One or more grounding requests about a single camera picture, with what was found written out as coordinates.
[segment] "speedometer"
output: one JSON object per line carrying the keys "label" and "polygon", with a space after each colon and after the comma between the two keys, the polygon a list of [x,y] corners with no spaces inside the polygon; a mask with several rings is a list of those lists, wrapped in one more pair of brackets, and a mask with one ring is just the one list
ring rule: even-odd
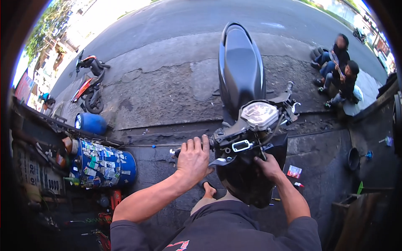
{"label": "speedometer", "polygon": [[278,109],[264,102],[255,102],[243,109],[241,117],[247,120],[251,130],[264,131],[278,120]]}

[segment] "asphalt road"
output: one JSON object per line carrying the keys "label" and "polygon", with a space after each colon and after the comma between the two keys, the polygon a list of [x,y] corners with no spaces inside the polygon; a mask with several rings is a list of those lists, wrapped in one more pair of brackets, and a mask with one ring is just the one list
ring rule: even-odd
{"label": "asphalt road", "polygon": [[[250,32],[280,35],[328,48],[338,33],[344,33],[350,41],[351,59],[385,84],[387,73],[367,46],[337,20],[297,0],[163,0],[113,23],[88,44],[84,54],[108,61],[168,38],[219,32],[229,21],[242,23]],[[53,96],[57,97],[73,81],[69,73],[74,71],[75,61],[61,74],[51,91]]]}

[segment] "blue barrel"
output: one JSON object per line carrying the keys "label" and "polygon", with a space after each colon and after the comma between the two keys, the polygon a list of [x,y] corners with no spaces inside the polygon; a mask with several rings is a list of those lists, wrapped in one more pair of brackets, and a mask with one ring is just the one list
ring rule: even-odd
{"label": "blue barrel", "polygon": [[127,151],[78,140],[75,157],[81,163],[73,162],[71,173],[80,180],[79,186],[85,188],[115,187],[132,185],[137,175],[134,157]]}
{"label": "blue barrel", "polygon": [[74,124],[77,129],[97,135],[104,135],[107,128],[106,120],[101,115],[89,112],[78,113]]}

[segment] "man's left hand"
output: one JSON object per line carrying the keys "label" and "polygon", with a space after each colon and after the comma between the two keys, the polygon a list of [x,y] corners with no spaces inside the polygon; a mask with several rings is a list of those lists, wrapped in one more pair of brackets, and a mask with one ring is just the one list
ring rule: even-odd
{"label": "man's left hand", "polygon": [[192,185],[214,171],[213,168],[208,168],[209,139],[207,135],[202,136],[202,142],[201,145],[201,139],[195,137],[183,143],[177,160],[177,173]]}

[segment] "sticker-covered barrel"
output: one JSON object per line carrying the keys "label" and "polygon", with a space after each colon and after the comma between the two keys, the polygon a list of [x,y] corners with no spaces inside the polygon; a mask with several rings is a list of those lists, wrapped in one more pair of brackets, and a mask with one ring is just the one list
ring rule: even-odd
{"label": "sticker-covered barrel", "polygon": [[129,152],[79,139],[70,171],[76,186],[120,188],[134,182],[137,167]]}

